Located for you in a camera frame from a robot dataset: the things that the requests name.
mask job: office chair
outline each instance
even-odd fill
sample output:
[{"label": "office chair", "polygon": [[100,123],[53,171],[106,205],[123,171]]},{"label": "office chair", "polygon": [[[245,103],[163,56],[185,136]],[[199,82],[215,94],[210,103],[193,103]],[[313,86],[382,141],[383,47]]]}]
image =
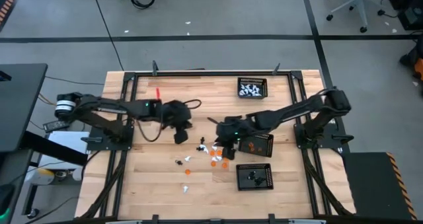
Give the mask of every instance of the office chair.
[{"label": "office chair", "polygon": [[[350,7],[350,11],[352,11],[354,8],[357,8],[357,10],[358,10],[358,12],[360,14],[360,17],[362,18],[362,22],[363,22],[363,26],[360,28],[360,32],[362,32],[362,33],[367,32],[367,17],[365,15],[364,1],[367,1],[369,3],[373,3],[374,5],[383,8],[383,6],[381,6],[381,5],[377,4],[377,3],[374,3],[373,1],[370,1],[370,0],[348,0],[347,2],[343,3],[341,6],[339,6],[339,7],[335,8],[335,9],[331,10],[330,11],[330,14],[326,17],[326,20],[328,20],[328,21],[332,20],[333,19],[333,15],[332,14],[334,12],[336,12],[336,11],[344,8],[344,7],[349,6]],[[385,11],[383,9],[380,9],[377,12],[377,14],[379,16],[382,16],[382,15],[385,14]]]}]

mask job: gray floor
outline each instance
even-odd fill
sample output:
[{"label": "gray floor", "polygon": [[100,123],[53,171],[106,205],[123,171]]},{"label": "gray floor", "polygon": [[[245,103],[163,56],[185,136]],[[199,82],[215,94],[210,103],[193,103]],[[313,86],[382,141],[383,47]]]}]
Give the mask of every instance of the gray floor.
[{"label": "gray floor", "polygon": [[[178,36],[232,34],[311,35],[303,0],[156,0],[139,11],[129,0],[98,0],[112,36]],[[357,12],[339,11],[331,22],[328,11],[344,0],[310,0],[319,34],[355,35],[361,26]],[[376,16],[367,7],[366,34],[406,34],[397,19]],[[95,0],[19,0],[0,38],[106,37]],[[390,151],[408,187],[419,218],[423,218],[422,114],[420,85],[397,61],[414,43],[411,40],[322,41],[334,85],[346,91],[353,110],[344,118],[353,152]],[[214,40],[172,42],[117,42],[127,70],[150,70],[154,59],[160,69],[320,69],[312,40]],[[47,74],[81,82],[101,83],[107,71],[120,66],[110,42],[0,44],[1,63],[47,63]],[[100,95],[101,86],[73,85],[46,79],[42,94],[54,100],[58,93],[79,91]],[[54,107],[37,102],[32,121],[54,120]],[[75,123],[73,130],[81,130]],[[44,132],[29,125],[28,130]],[[24,223],[20,207],[13,223]],[[34,207],[46,212],[69,197],[79,186],[46,186],[37,193]],[[39,221],[69,220],[76,200]]]}]

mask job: black basket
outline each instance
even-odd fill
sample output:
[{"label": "black basket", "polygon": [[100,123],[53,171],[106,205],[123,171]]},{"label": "black basket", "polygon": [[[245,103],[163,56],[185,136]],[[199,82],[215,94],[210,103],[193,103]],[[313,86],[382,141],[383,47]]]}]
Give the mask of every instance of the black basket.
[{"label": "black basket", "polygon": [[273,150],[273,135],[260,134],[243,138],[239,142],[238,150],[270,158]]},{"label": "black basket", "polygon": [[[260,90],[259,93],[261,96],[252,96],[252,95],[240,95],[241,85],[256,85]],[[263,99],[267,95],[267,79],[257,79],[257,78],[238,78],[238,97],[240,98],[253,98],[253,99]]]},{"label": "black basket", "polygon": [[272,190],[270,164],[237,165],[238,191]]}]

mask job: small white piece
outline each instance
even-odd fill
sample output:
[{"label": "small white piece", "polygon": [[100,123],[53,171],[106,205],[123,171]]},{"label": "small white piece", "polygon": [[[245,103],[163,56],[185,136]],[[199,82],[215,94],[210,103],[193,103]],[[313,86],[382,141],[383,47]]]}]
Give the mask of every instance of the small white piece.
[{"label": "small white piece", "polygon": [[207,154],[209,153],[209,150],[207,149],[207,147],[203,144],[200,145],[200,148],[204,148],[204,152],[206,152]]}]

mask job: wooden table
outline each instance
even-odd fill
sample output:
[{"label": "wooden table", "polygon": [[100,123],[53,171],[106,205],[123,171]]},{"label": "wooden table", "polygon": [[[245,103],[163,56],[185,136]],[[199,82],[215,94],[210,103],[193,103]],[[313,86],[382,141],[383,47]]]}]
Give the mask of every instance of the wooden table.
[{"label": "wooden table", "polygon": [[[303,70],[302,73],[308,95],[323,88],[318,70]],[[108,73],[103,97],[120,97],[123,75],[124,72]],[[276,218],[312,217],[301,151],[295,145],[294,121],[281,124],[272,132],[272,158],[236,152],[235,160],[229,161],[227,168],[222,167],[222,161],[212,167],[212,156],[196,150],[201,137],[206,139],[208,149],[216,138],[215,124],[207,117],[221,121],[225,116],[277,110],[291,105],[288,79],[282,76],[265,78],[268,80],[269,97],[264,100],[238,98],[237,78],[232,76],[141,78],[137,99],[155,98],[155,88],[160,87],[164,102],[198,98],[202,105],[191,111],[194,127],[188,130],[188,141],[180,145],[174,144],[172,129],[164,130],[156,142],[148,143],[135,127],[134,145],[126,161],[119,219],[151,219],[153,214],[158,214],[160,219],[266,219],[269,213],[274,213]],[[301,100],[298,84],[295,86],[297,97]],[[114,114],[104,113],[104,117],[116,119]],[[159,129],[157,123],[143,123],[142,126],[150,138],[154,138]],[[328,187],[344,207],[354,213],[341,156],[330,149],[321,149],[320,155]],[[187,156],[192,157],[189,163],[184,161]],[[85,213],[102,190],[108,158],[109,151],[102,151],[87,165],[75,216]],[[175,160],[184,164],[177,165]],[[274,189],[239,192],[235,166],[245,163],[270,163]],[[186,169],[191,170],[190,175],[185,174]],[[185,194],[184,186],[189,187]],[[323,213],[320,191],[316,184],[315,187],[319,211]],[[107,214],[111,214],[113,199],[112,190]]]}]

